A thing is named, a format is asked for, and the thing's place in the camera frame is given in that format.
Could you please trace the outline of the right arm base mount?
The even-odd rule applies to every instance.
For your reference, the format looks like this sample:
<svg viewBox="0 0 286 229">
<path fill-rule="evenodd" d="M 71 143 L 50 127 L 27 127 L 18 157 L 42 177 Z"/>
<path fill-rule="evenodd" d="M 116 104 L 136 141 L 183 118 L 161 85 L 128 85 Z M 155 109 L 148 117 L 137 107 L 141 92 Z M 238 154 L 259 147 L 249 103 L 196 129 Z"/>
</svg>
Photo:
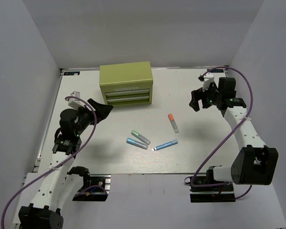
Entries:
<svg viewBox="0 0 286 229">
<path fill-rule="evenodd" d="M 184 184 L 190 186 L 191 203 L 224 203 L 235 202 L 232 184 L 216 187 L 193 187 L 190 185 L 192 176 L 184 179 Z"/>
</svg>

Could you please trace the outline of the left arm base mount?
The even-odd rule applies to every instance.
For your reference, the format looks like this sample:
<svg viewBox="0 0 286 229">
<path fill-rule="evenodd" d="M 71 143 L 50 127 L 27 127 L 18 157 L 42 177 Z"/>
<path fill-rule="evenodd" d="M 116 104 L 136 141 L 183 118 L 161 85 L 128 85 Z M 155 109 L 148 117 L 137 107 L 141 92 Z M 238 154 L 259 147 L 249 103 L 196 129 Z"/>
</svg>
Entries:
<svg viewBox="0 0 286 229">
<path fill-rule="evenodd" d="M 78 202 L 105 202 L 110 192 L 111 175 L 90 175 L 90 181 L 73 197 Z"/>
</svg>

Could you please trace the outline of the green cap highlighter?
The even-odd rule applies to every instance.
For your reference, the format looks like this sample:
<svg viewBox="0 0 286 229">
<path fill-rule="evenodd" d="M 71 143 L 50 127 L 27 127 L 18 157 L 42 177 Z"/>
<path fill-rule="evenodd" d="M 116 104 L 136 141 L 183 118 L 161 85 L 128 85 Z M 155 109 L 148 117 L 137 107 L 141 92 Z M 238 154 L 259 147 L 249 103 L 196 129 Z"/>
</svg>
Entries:
<svg viewBox="0 0 286 229">
<path fill-rule="evenodd" d="M 146 137 L 144 137 L 142 134 L 138 133 L 135 130 L 132 130 L 131 134 L 147 145 L 149 145 L 151 143 L 151 141 L 149 139 L 147 139 Z"/>
</svg>

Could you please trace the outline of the blue cap highlighter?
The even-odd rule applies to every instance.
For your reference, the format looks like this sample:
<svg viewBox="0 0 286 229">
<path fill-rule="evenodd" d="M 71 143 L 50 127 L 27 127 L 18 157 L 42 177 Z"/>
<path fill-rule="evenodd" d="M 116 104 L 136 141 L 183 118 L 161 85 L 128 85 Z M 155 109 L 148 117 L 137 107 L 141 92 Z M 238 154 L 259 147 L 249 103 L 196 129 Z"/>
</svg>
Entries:
<svg viewBox="0 0 286 229">
<path fill-rule="evenodd" d="M 147 144 L 145 144 L 143 142 L 140 142 L 140 141 L 136 141 L 136 140 L 134 140 L 132 138 L 127 138 L 126 139 L 126 143 L 131 144 L 131 145 L 133 145 L 135 147 L 139 147 L 139 148 L 144 149 L 144 150 L 148 149 L 148 145 Z"/>
</svg>

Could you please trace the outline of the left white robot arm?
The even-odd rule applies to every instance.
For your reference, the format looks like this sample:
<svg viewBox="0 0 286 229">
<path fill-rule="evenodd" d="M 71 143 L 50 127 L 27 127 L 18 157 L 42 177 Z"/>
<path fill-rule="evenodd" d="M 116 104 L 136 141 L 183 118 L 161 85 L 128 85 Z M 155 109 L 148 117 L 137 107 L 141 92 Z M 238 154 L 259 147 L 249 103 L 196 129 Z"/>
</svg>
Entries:
<svg viewBox="0 0 286 229">
<path fill-rule="evenodd" d="M 54 135 L 49 169 L 41 175 L 41 186 L 30 204 L 19 210 L 22 229 L 61 229 L 61 210 L 67 200 L 83 199 L 94 193 L 107 198 L 105 185 L 93 183 L 89 170 L 73 163 L 86 146 L 81 134 L 88 126 L 106 119 L 113 106 L 93 99 L 85 102 L 77 96 L 69 96 L 67 101 L 69 108 L 60 113 L 60 127 Z"/>
</svg>

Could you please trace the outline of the green metal drawer chest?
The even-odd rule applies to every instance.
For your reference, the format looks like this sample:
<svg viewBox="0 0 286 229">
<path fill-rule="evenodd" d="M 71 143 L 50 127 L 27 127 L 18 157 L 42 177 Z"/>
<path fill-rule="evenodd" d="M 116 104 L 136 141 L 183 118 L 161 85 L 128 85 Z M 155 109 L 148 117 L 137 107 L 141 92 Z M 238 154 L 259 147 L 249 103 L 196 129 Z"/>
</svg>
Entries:
<svg viewBox="0 0 286 229">
<path fill-rule="evenodd" d="M 105 104 L 118 106 L 151 104 L 153 74 L 150 62 L 100 66 L 100 90 Z"/>
</svg>

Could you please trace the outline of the orange cap highlighter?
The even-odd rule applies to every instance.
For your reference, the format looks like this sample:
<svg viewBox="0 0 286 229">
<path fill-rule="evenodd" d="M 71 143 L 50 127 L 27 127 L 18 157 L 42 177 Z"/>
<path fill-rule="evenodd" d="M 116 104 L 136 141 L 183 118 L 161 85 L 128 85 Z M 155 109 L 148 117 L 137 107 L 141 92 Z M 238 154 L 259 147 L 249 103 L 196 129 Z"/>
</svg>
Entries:
<svg viewBox="0 0 286 229">
<path fill-rule="evenodd" d="M 177 124 L 176 124 L 176 122 L 175 122 L 175 120 L 174 120 L 173 115 L 172 115 L 172 114 L 169 114 L 169 115 L 168 115 L 168 118 L 169 118 L 169 121 L 170 121 L 170 123 L 171 123 L 171 126 L 172 126 L 174 132 L 175 132 L 175 133 L 179 133 L 179 129 L 178 129 L 178 127 L 177 127 Z"/>
</svg>

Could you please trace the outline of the blue pen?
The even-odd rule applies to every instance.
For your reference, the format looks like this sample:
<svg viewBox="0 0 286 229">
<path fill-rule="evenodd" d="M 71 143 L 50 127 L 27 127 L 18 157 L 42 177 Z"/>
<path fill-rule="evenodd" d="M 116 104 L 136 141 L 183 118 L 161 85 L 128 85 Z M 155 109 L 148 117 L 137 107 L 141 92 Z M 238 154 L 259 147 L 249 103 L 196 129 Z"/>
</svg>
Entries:
<svg viewBox="0 0 286 229">
<path fill-rule="evenodd" d="M 164 148 L 176 145 L 176 144 L 178 144 L 178 140 L 177 139 L 173 140 L 173 141 L 170 141 L 170 142 L 167 142 L 167 143 L 164 143 L 164 144 L 161 144 L 159 146 L 156 146 L 156 147 L 152 148 L 152 151 L 158 151 L 158 150 L 161 150 L 161 149 L 164 149 Z"/>
</svg>

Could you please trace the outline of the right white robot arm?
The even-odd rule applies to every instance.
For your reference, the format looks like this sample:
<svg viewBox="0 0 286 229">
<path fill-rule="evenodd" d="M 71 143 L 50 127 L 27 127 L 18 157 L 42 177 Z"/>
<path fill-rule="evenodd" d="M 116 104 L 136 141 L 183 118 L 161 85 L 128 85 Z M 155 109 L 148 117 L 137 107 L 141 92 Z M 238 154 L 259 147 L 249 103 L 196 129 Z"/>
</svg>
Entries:
<svg viewBox="0 0 286 229">
<path fill-rule="evenodd" d="M 236 80 L 221 77 L 214 82 L 214 77 L 200 76 L 203 86 L 191 92 L 190 106 L 199 111 L 198 102 L 203 108 L 212 105 L 221 111 L 224 119 L 230 125 L 238 144 L 239 153 L 230 166 L 213 166 L 211 175 L 206 177 L 206 186 L 217 190 L 225 183 L 245 185 L 270 185 L 274 176 L 278 151 L 268 147 L 259 137 L 242 98 L 236 97 Z"/>
</svg>

